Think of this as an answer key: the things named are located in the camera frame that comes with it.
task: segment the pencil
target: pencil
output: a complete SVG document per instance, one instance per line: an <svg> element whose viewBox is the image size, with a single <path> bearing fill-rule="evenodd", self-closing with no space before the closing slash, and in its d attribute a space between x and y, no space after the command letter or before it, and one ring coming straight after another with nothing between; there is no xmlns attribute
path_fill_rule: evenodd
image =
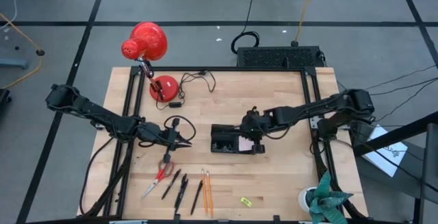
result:
<svg viewBox="0 0 438 224"><path fill-rule="evenodd" d="M207 210L207 195L205 194L205 188L207 187L207 184L205 183L204 169L201 171L201 175L202 175L202 178L203 178L204 209L205 209L205 214L208 214L208 210Z"/></svg>
<svg viewBox="0 0 438 224"><path fill-rule="evenodd" d="M210 194L210 214L213 218L213 197L211 197L211 183L210 183L210 173L207 171L207 181L208 181L208 189Z"/></svg>

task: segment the black floor line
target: black floor line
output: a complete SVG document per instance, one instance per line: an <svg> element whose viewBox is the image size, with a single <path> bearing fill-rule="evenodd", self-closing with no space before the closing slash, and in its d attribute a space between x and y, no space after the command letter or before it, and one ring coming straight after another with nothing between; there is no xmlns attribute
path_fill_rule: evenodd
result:
<svg viewBox="0 0 438 224"><path fill-rule="evenodd" d="M88 19L85 32L83 33L81 43L79 44L79 48L75 56L75 60L72 64L70 74L68 75L68 79L66 82L67 84L71 85L75 80L77 69L81 62L83 51L85 50L85 47L87 45L88 38L90 36L90 31L92 29L92 25L96 18L97 11L99 9L101 2L102 0L96 0L94 2L90 18ZM44 147L42 148L40 159L38 160L36 169L34 171L34 175L32 176L32 180L30 181L30 185L29 188L27 189L25 200L23 201L20 212L18 213L16 223L19 224L25 223L27 217L29 216L29 212L31 210L32 203L34 202L34 198L38 186L40 185L41 177L42 174L44 173L44 168L47 164L47 160L49 159L49 154L52 149L53 142L55 141L56 133L60 126L61 119L62 119L62 113L57 112L50 126L49 134L47 135L46 142L44 143Z"/></svg>
<svg viewBox="0 0 438 224"><path fill-rule="evenodd" d="M133 27L140 21L95 21L92 26ZM244 26L245 21L152 21L162 27ZM88 26L87 21L15 21L17 26ZM298 26L299 21L249 21L249 26ZM438 22L397 21L305 21L305 27L438 27Z"/></svg>
<svg viewBox="0 0 438 224"><path fill-rule="evenodd" d="M429 33L427 32L426 27L424 26L423 20L420 16L420 13L418 13L417 8L415 7L413 0L406 0L406 2L408 3L409 9L412 12L413 18L415 19L415 22L418 23L418 28L420 29L420 32L423 36L423 40L426 43L426 46L429 50L430 55L432 56L433 61L435 62L435 64L437 64L437 68L438 68L438 53L437 53L437 49L435 48L435 45L432 41L432 39L429 36Z"/></svg>

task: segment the red lamp shade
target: red lamp shade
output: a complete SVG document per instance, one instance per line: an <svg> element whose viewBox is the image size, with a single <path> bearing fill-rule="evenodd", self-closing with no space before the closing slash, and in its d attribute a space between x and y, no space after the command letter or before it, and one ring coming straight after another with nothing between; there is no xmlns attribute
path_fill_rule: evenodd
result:
<svg viewBox="0 0 438 224"><path fill-rule="evenodd" d="M163 30L151 22L141 22L134 27L127 41L122 44L122 54L136 60L159 60L167 51L167 38Z"/></svg>

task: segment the wooden table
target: wooden table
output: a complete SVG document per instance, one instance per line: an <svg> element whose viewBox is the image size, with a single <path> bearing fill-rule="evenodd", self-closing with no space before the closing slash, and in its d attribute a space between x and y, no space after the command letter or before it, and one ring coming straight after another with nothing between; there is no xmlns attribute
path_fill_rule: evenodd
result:
<svg viewBox="0 0 438 224"><path fill-rule="evenodd" d="M103 106L117 114L122 113L129 72L130 68L114 68L109 81ZM156 72L156 76L172 75L177 80L181 79L182 74L175 71ZM202 193L194 214L190 216L201 178L200 172L204 169L211 172L214 219L272 220L272 216L278 214L282 221L310 220L309 214L301 210L297 201L298 193L303 188L318 184L315 162L309 152L311 137L308 121L298 122L281 140L263 138L262 144L266 146L264 154L232 155L210 152L211 124L239 124L246 111L254 105L258 110L265 110L280 105L304 104L300 73L231 71L213 74L217 81L213 93L209 93L206 83L201 79L186 83L185 104L176 109L157 110L155 101L149 94L149 86L144 85L140 116L162 127L170 115L179 114L190 119L196 126L193 147L178 149L172 153L175 169L182 169L182 173L187 173L190 179L180 207L181 218L211 218L205 216ZM317 69L317 74L321 98L338 92L332 68ZM130 110L133 110L134 101L131 105ZM191 128L184 121L181 121L178 129L186 138L192 134ZM339 131L338 138L350 142L345 131ZM93 153L107 139L107 132L97 132ZM102 150L90 169L83 201L86 210L108 184L115 145L113 142ZM345 192L354 193L350 198L351 202L362 214L368 215L352 149L339 142L332 142L331 148L339 186ZM140 200L143 192L155 179L157 163L162 159L165 149L158 145L141 148L136 142L123 211L124 219L173 219L173 205L181 176L164 200L161 200L161 196L172 177L164 179L146 199ZM246 207L240 202L241 197L250 199L253 206ZM116 210L116 199L117 192L113 197L112 213Z"/></svg>

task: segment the white cable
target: white cable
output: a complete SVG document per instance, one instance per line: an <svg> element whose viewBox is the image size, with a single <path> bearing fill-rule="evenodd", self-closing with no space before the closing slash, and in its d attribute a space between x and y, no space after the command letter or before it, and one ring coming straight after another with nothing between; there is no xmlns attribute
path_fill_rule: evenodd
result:
<svg viewBox="0 0 438 224"><path fill-rule="evenodd" d="M16 18L16 14L17 14L16 0L14 0L14 9L15 9L14 17L12 17L12 19L11 19L10 22L14 21L15 18ZM10 24L10 22L7 22L4 26L2 26L2 27L0 28L0 30L2 30L4 27L8 26L8 25Z"/></svg>

